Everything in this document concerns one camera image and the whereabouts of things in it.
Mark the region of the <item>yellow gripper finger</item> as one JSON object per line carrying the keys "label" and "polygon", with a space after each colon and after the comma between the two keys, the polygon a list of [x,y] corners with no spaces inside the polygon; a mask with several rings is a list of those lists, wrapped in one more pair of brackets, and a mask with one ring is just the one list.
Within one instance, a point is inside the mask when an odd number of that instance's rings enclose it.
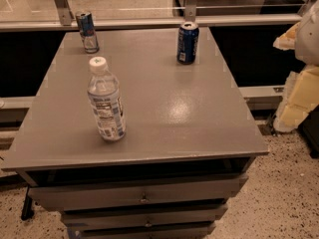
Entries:
{"label": "yellow gripper finger", "polygon": [[298,27],[299,24],[296,23],[281,36],[277,37],[273,43],[273,47],[279,50],[294,50]]}
{"label": "yellow gripper finger", "polygon": [[319,67],[308,65],[286,79],[282,101],[275,113],[273,127],[279,132],[298,128],[319,105]]}

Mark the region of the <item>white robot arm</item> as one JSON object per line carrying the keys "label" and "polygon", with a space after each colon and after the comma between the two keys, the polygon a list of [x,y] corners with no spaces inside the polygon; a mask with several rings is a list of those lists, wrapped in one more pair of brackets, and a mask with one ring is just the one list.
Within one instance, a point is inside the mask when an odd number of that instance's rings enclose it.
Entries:
{"label": "white robot arm", "polygon": [[291,72],[286,79],[273,122],[277,131],[290,132],[319,105],[319,1],[300,22],[277,37],[273,47],[293,50],[295,58],[305,64],[300,73]]}

